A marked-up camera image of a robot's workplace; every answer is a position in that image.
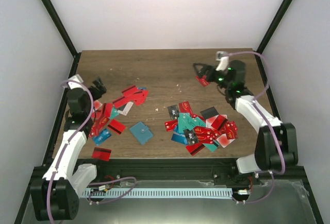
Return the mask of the blue card left pile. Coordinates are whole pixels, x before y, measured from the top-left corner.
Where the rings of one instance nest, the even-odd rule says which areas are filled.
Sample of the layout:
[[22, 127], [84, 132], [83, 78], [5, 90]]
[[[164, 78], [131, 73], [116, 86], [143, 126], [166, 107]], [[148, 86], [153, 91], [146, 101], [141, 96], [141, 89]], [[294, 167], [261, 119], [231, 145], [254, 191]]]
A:
[[96, 146], [99, 146], [103, 142], [105, 142], [108, 138], [111, 137], [111, 133], [108, 129], [103, 129], [99, 135], [94, 136], [92, 139], [95, 142]]

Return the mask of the teal VIP card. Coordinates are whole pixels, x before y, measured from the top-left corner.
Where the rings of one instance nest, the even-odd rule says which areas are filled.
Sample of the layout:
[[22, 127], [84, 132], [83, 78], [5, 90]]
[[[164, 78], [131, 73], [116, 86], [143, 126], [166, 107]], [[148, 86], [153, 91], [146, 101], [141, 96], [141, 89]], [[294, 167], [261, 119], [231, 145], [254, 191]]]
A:
[[180, 113], [177, 120], [180, 133], [183, 133], [185, 129], [192, 130], [199, 124], [199, 122], [192, 118], [189, 113]]

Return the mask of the red VIP card centre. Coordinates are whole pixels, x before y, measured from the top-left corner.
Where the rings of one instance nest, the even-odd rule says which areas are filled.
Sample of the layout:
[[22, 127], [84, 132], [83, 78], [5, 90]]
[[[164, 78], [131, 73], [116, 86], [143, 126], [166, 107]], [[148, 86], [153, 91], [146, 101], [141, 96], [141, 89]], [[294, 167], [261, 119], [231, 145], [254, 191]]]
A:
[[189, 113], [190, 115], [194, 114], [188, 101], [180, 102], [179, 110], [181, 113]]

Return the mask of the blue leather card holder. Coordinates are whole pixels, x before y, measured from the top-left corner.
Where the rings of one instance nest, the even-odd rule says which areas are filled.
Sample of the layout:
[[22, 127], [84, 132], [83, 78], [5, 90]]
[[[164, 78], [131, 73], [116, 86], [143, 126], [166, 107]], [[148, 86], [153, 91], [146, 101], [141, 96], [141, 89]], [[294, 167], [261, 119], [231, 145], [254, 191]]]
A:
[[141, 145], [144, 145], [154, 136], [149, 127], [143, 122], [136, 123], [129, 130]]

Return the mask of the lone red card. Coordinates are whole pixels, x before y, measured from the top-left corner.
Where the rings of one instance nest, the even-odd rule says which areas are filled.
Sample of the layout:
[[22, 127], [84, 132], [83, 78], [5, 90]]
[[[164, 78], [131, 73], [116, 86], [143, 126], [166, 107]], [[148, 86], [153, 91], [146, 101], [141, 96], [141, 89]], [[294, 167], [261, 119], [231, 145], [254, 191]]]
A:
[[205, 77], [199, 78], [198, 76], [196, 76], [196, 79], [203, 87], [206, 87], [206, 86], [210, 85], [210, 82], [208, 82], [205, 79]]

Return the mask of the red card black stripe front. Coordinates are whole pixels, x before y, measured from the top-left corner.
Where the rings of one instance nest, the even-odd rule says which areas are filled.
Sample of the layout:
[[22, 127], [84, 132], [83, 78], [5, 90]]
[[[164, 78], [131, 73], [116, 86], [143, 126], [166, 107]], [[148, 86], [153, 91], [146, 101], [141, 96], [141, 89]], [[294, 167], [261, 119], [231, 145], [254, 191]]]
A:
[[111, 149], [95, 147], [91, 157], [93, 159], [109, 161], [110, 156], [111, 156]]

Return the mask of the black VIP card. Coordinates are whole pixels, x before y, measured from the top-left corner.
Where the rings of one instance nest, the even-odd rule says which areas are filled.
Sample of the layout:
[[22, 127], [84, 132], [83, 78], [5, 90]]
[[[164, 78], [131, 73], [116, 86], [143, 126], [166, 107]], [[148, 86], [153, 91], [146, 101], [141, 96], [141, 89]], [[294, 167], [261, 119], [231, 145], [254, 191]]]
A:
[[180, 111], [177, 105], [168, 106], [167, 109], [171, 120], [178, 119]]

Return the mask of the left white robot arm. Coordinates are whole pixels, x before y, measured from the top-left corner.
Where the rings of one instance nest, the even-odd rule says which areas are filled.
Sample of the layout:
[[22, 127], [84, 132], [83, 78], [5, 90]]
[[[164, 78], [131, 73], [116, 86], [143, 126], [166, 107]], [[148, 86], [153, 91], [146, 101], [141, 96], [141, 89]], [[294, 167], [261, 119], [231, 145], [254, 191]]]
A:
[[65, 80], [62, 86], [69, 89], [70, 114], [65, 119], [62, 142], [46, 173], [30, 186], [36, 219], [50, 223], [73, 220], [89, 183], [99, 185], [105, 180], [103, 169], [90, 163], [77, 166], [76, 162], [92, 129], [94, 101], [106, 93], [106, 88], [100, 78], [86, 87], [79, 75]]

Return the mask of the red card black stripe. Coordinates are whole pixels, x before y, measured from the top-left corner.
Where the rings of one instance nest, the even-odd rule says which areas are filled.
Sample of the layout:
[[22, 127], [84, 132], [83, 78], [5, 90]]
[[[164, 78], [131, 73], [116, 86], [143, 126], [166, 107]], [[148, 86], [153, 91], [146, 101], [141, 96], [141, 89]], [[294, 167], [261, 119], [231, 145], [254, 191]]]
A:
[[202, 143], [197, 143], [193, 145], [187, 145], [186, 150], [192, 155], [196, 155], [198, 152], [200, 152], [202, 149], [204, 149], [205, 146]]
[[111, 149], [95, 147], [91, 157], [93, 159], [109, 161], [110, 156], [111, 156]]

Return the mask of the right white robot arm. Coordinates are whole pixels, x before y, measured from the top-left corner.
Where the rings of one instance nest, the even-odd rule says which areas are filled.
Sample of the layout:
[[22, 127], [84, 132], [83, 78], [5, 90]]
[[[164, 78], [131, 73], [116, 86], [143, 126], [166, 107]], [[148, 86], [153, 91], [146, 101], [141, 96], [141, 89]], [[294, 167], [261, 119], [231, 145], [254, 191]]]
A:
[[223, 89], [227, 103], [257, 132], [254, 153], [238, 158], [237, 166], [229, 171], [232, 183], [243, 183], [248, 173], [272, 171], [283, 174], [287, 166], [297, 165], [299, 156], [295, 126], [283, 123], [258, 103], [257, 98], [245, 85], [244, 62], [234, 60], [223, 69], [194, 63], [193, 68], [197, 78], [214, 82]]

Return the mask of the black aluminium frame rail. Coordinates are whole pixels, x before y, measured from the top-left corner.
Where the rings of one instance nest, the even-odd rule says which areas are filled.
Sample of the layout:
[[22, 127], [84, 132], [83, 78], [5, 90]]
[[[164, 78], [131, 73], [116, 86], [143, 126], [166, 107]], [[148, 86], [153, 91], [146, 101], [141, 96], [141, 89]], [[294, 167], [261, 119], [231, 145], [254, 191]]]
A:
[[197, 180], [212, 181], [217, 185], [243, 185], [254, 178], [254, 173], [238, 173], [234, 158], [79, 159], [74, 171], [83, 164], [96, 165], [95, 182], [104, 181], [107, 176], [133, 176], [139, 181]]

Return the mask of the white red circle card right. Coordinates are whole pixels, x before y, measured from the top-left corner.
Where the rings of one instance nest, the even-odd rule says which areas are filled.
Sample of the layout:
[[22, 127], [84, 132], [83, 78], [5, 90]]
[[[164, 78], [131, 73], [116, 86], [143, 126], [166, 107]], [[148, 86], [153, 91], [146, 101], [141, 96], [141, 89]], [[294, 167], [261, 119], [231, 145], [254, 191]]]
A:
[[228, 139], [226, 134], [222, 134], [217, 138], [217, 143], [221, 145], [223, 148], [227, 147], [230, 143], [232, 143], [235, 139]]

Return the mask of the red card black stripe right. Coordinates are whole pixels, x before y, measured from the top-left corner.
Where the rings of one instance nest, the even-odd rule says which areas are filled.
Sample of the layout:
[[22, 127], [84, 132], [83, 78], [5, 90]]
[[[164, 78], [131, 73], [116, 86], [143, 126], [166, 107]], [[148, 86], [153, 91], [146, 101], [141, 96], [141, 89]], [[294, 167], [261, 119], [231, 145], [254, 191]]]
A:
[[205, 146], [202, 143], [197, 143], [193, 145], [187, 145], [186, 150], [192, 155], [196, 155], [198, 152], [200, 152], [202, 149], [204, 149]]

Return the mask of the red cards top left pile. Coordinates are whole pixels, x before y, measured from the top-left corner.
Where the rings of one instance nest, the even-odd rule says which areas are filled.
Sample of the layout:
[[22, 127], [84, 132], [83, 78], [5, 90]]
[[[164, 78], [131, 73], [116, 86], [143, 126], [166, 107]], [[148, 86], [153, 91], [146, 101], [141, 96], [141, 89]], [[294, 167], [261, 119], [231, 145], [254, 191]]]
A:
[[113, 106], [119, 108], [129, 102], [133, 102], [137, 106], [143, 104], [149, 94], [148, 90], [138, 89], [135, 85], [131, 85], [122, 91], [121, 97], [114, 100]]

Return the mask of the black card right pile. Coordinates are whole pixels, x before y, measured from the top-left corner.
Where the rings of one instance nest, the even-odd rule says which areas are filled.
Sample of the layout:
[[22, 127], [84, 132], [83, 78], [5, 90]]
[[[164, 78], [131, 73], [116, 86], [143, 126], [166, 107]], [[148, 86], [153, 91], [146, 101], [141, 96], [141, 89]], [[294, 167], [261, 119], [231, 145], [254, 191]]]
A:
[[214, 116], [219, 115], [218, 111], [216, 110], [215, 107], [210, 107], [208, 109], [205, 109], [203, 111], [201, 111], [201, 116], [203, 117], [203, 119], [207, 120], [209, 118], [212, 118]]

